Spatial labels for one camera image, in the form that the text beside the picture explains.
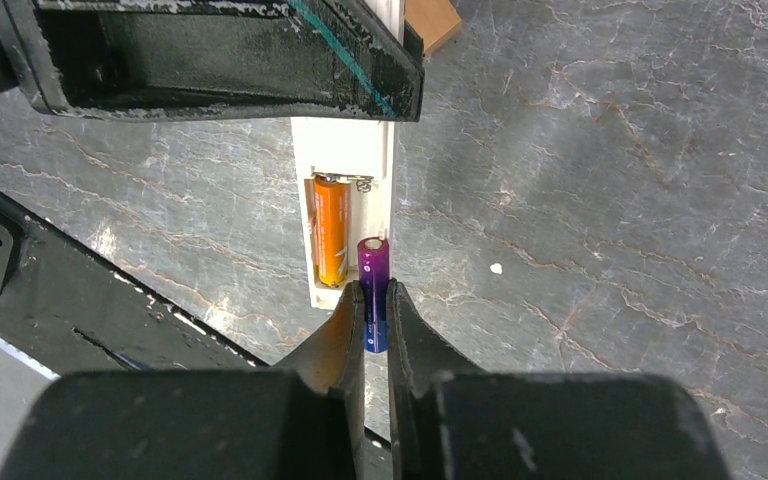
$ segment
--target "marble surface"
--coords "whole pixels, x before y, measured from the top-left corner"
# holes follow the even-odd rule
[[[456,7],[402,129],[395,274],[486,368],[679,379],[734,477],[768,478],[768,1]],[[325,318],[286,119],[44,118],[12,92],[0,188],[268,361]]]

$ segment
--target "battery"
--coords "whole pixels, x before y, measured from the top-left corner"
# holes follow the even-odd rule
[[[366,349],[387,350],[387,288],[390,285],[390,243],[365,238],[358,243],[360,287],[366,303]]]
[[[313,184],[319,281],[337,288],[349,269],[349,185],[320,175]]]

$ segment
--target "wooden block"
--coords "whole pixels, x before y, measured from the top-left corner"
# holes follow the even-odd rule
[[[422,37],[426,55],[461,29],[461,17],[449,0],[405,0],[405,20]]]

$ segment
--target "teal line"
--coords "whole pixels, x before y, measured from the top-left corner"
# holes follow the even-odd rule
[[[337,56],[349,68],[349,70],[355,74],[355,77],[357,77],[360,84],[364,89],[366,89],[367,92],[369,92],[370,95],[372,95],[372,98],[374,98],[375,102],[378,103],[378,106],[384,110],[384,113],[388,116],[395,117],[396,111],[393,110],[393,107],[390,106],[390,103],[387,102],[387,100],[375,88],[375,85],[373,85],[369,77],[366,76],[366,72],[363,71],[363,68],[361,68],[354,57],[352,57],[351,52],[349,52],[349,50],[344,47],[342,43],[340,43],[340,40],[338,40],[337,36],[334,35],[334,32],[332,32],[331,29],[325,25],[325,22],[323,22],[319,16],[313,13],[313,10],[311,10],[310,7],[308,7],[302,0],[287,0],[287,3],[289,3],[291,7],[298,10],[298,12],[302,14],[302,17],[308,21],[308,23],[319,30],[319,33],[322,34],[322,37],[325,39],[325,42],[328,43],[328,46],[334,50],[334,53],[337,54]]]

